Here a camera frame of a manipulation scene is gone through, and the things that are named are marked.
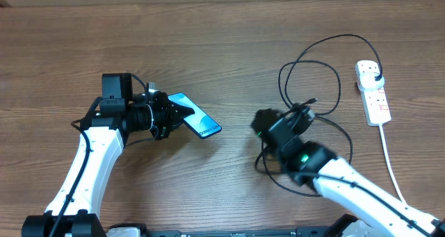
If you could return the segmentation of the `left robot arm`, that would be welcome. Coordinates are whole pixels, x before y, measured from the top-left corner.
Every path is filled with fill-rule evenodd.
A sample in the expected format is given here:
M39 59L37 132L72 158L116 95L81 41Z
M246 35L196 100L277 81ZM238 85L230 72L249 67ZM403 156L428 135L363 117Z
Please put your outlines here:
M154 140L167 138L185 117L187 106L161 91L135 94L135 74L103 74L102 95L86 115L71 125L79 131L79 147L58 194L42 215L28 216L22 236L105 236L99 221L104 192L130 133L149 131Z

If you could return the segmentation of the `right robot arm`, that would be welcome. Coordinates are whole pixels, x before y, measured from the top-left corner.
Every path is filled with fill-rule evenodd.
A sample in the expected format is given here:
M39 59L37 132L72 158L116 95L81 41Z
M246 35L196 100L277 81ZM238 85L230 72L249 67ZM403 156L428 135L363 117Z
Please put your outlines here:
M319 197L353 213L331 227L329 235L366 230L374 236L444 235L444 221L396 199L327 147L303 142L300 134L314 118L310 107L296 104L285 113L272 108L257 111L251 127L266 145L262 158L272 156L281 173L296 184L309 186Z

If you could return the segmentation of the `smartphone with teal screen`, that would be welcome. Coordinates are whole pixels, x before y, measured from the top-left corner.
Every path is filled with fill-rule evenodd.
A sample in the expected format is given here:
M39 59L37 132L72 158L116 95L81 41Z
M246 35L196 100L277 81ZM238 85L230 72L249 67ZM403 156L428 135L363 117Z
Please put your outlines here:
M192 108L194 113L184 118L184 123L201 139L208 138L219 133L222 127L208 116L198 105L196 105L184 93L169 95L168 99L180 106Z

